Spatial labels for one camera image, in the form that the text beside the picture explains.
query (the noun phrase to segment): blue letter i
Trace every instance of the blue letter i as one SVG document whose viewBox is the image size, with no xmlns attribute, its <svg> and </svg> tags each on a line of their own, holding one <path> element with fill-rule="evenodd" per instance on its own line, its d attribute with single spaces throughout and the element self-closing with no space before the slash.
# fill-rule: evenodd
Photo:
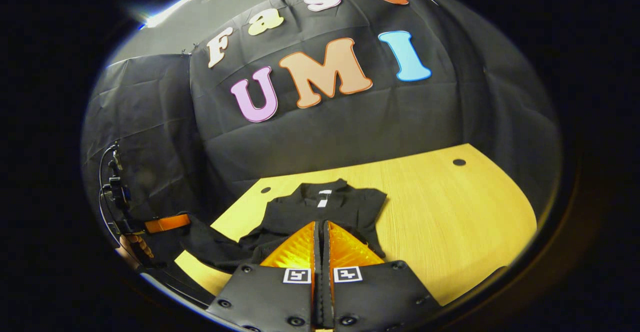
<svg viewBox="0 0 640 332">
<path fill-rule="evenodd" d="M 391 47 L 391 51 L 393 51 L 395 59 L 400 65 L 400 71 L 396 75 L 399 80 L 418 81 L 431 76 L 432 71 L 423 66 L 420 57 L 418 57 L 414 46 L 411 44 L 411 34 L 409 32 L 382 32 L 377 38 L 388 43 L 389 47 Z"/>
</svg>

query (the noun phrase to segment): orange strap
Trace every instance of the orange strap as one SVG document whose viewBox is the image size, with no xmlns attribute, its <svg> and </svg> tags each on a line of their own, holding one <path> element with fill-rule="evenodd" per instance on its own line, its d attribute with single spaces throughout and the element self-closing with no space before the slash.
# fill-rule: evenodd
<svg viewBox="0 0 640 332">
<path fill-rule="evenodd" d="M 189 215 L 182 214 L 178 216 L 171 216 L 166 218 L 160 218 L 159 220 L 146 221 L 144 225 L 149 234 L 155 234 L 156 232 L 162 232 L 167 230 L 173 230 L 174 228 L 183 227 L 189 225 Z"/>
</svg>

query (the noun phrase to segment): wooden table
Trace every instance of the wooden table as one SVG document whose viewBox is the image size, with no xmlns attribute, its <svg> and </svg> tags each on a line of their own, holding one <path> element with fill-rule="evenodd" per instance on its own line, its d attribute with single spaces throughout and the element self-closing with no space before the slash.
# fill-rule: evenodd
<svg viewBox="0 0 640 332">
<path fill-rule="evenodd" d="M 466 162 L 463 166 L 455 159 Z M 302 182 L 344 179 L 355 188 L 387 193 L 375 227 L 386 261 L 409 264 L 445 305 L 494 270 L 508 266 L 537 229 L 529 201 L 515 182 L 469 144 L 331 170 L 267 177 L 256 182 L 211 227 L 239 240 L 260 225 L 267 202 Z M 267 193 L 261 193 L 270 187 Z M 187 252 L 176 263 L 217 295 L 231 275 Z"/>
</svg>

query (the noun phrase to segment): black cloth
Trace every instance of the black cloth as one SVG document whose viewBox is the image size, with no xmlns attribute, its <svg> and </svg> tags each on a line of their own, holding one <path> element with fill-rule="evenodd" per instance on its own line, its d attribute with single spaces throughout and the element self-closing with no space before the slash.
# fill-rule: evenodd
<svg viewBox="0 0 640 332">
<path fill-rule="evenodd" d="M 331 190 L 331 194 L 320 191 Z M 330 220 L 384 257 L 376 219 L 387 198 L 377 189 L 355 189 L 343 179 L 327 184 L 301 184 L 290 196 L 267 204 L 262 223 L 237 243 L 189 214 L 191 224 L 182 228 L 180 245 L 202 263 L 226 273 L 240 264 L 261 263 L 289 236 L 312 221 Z M 326 207 L 318 207 L 326 199 Z"/>
</svg>

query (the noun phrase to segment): yellow table surface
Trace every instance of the yellow table surface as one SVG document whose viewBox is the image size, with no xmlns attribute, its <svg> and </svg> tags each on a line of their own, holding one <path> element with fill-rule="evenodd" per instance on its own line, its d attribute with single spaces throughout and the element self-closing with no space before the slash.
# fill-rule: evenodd
<svg viewBox="0 0 640 332">
<path fill-rule="evenodd" d="M 464 166 L 453 160 L 463 159 Z M 496 164 L 469 144 L 331 170 L 260 179 L 211 227 L 238 241 L 260 225 L 267 202 L 301 183 L 344 179 L 387 193 L 375 224 L 386 261 L 403 260 L 441 305 L 508 266 L 537 229 L 529 201 Z M 270 187 L 267 193 L 261 193 Z M 231 275 L 183 252 L 176 263 L 217 295 Z"/>
</svg>

